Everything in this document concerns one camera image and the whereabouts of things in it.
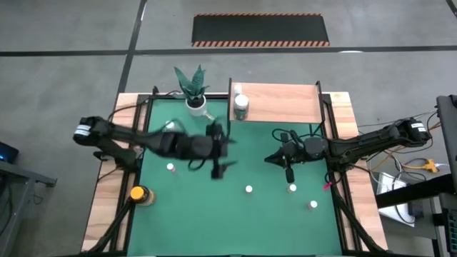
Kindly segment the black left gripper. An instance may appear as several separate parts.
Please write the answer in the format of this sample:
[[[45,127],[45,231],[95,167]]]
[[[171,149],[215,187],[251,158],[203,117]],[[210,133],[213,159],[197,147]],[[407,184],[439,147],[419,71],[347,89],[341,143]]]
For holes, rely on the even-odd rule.
[[[216,121],[206,126],[205,136],[191,136],[190,171],[199,170],[206,160],[211,159],[213,161],[211,178],[222,179],[226,169],[238,163],[238,161],[219,163],[221,157],[227,156],[227,145],[230,143],[237,143],[237,141],[226,137],[223,126]]]

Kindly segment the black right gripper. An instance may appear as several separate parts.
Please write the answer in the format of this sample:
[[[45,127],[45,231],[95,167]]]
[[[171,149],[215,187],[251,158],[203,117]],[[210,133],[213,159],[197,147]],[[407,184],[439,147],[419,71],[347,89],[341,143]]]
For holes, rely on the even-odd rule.
[[[266,163],[283,166],[288,183],[294,183],[292,165],[308,161],[318,161],[328,152],[328,141],[321,137],[311,137],[302,140],[295,132],[280,134],[282,147],[265,158]]]

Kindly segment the large green-label bottle white cap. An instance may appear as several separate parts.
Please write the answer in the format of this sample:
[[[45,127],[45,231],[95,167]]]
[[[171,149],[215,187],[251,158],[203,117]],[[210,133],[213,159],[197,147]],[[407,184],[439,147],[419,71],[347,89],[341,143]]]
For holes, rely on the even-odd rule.
[[[248,115],[249,99],[243,94],[239,94],[234,99],[233,112],[237,120],[244,120]]]

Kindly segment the amber bottle yellow cap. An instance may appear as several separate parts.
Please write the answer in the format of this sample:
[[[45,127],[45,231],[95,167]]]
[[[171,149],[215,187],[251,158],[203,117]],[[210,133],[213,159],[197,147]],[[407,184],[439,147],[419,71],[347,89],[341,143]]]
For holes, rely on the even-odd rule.
[[[140,206],[149,206],[156,201],[156,194],[145,186],[134,186],[130,191],[129,198]]]

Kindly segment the green table mat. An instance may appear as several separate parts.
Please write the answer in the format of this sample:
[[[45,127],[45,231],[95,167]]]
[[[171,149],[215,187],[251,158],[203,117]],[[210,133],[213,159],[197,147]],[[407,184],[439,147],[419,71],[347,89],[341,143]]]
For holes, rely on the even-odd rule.
[[[209,113],[228,128],[227,103],[211,100]],[[229,166],[220,180],[213,164],[197,171],[190,163],[144,155],[140,183],[156,194],[134,211],[130,256],[304,256],[341,253],[333,199],[324,191],[324,161],[293,167],[297,189],[287,191],[284,170],[264,159],[280,147],[280,129],[303,136],[308,124],[248,123],[231,137]],[[176,173],[167,169],[173,163]],[[253,187],[251,193],[245,187]],[[318,206],[308,208],[310,201]]]

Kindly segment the snake plant in white pot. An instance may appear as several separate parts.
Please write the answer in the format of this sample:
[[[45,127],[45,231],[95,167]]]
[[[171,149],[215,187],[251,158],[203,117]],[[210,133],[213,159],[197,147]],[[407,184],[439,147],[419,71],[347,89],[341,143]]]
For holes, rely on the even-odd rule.
[[[191,79],[188,79],[177,67],[174,67],[174,71],[189,113],[195,117],[203,116],[206,113],[205,91],[208,88],[208,86],[204,86],[206,71],[199,64]]]

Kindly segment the white paper sheet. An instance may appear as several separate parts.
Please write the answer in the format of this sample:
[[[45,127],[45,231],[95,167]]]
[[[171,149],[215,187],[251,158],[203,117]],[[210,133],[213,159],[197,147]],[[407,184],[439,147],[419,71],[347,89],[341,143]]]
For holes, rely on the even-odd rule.
[[[395,178],[392,175],[387,173],[381,173],[378,177],[378,185],[376,189],[376,194],[387,193],[394,189],[406,187],[407,183]],[[408,204],[402,203],[396,206],[389,206],[385,208],[379,208],[378,212],[386,218],[393,219],[400,223],[403,223],[407,226],[414,227],[416,218],[409,214]]]

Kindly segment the black hazard-striped floor mat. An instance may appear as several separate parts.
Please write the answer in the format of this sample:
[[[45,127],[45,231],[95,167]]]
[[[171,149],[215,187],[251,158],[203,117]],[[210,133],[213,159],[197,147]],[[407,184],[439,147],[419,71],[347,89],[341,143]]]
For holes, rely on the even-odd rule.
[[[193,47],[281,48],[330,45],[319,13],[205,13],[194,16]]]

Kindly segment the black desk beam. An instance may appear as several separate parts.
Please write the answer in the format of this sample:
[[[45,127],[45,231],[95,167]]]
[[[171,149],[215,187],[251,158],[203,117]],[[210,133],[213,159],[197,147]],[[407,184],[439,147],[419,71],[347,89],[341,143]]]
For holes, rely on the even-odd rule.
[[[446,174],[429,181],[394,189],[377,195],[376,204],[378,208],[385,208],[419,199],[432,198],[440,193],[457,193],[457,177],[453,174]]]

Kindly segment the yellow power splitter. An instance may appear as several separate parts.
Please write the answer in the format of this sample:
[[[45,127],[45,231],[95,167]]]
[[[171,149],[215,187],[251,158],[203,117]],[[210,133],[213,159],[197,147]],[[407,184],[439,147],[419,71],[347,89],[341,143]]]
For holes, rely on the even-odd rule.
[[[419,161],[423,161],[423,164],[421,166],[411,166],[410,163],[404,163],[404,164],[402,164],[402,167],[408,168],[408,169],[413,169],[413,170],[424,170],[424,171],[428,171],[430,173],[439,172],[439,168],[437,167],[437,165],[433,159],[420,158]]]

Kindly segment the black screen edge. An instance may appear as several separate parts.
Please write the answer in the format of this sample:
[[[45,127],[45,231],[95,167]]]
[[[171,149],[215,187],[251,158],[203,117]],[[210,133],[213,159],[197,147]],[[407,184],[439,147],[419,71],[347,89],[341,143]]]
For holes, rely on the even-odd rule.
[[[457,191],[457,95],[438,96],[436,102],[451,178]]]

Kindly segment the grey side desk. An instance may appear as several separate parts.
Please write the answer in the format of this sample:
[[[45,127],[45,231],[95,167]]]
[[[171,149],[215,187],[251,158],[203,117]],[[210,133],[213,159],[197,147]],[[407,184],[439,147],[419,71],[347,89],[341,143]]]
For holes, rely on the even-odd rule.
[[[0,257],[9,257],[11,253],[35,184],[53,188],[56,182],[56,178],[0,161],[0,200],[6,195],[6,211],[0,210]]]

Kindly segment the blue-lit black device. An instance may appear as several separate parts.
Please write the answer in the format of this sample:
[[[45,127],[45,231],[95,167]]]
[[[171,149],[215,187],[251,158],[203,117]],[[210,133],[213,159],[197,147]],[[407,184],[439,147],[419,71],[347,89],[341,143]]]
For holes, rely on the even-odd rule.
[[[19,155],[19,150],[6,143],[0,142],[0,161],[15,163]]]

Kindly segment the wooden shelf with black frame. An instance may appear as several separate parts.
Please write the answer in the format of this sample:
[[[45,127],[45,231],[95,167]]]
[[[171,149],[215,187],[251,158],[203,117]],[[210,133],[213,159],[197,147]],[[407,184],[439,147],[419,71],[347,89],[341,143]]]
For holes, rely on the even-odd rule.
[[[322,91],[315,84],[228,83],[228,130],[234,137],[236,129],[248,123],[318,124],[325,121]],[[233,112],[235,84],[242,85],[242,94],[249,99],[248,115],[237,120]]]

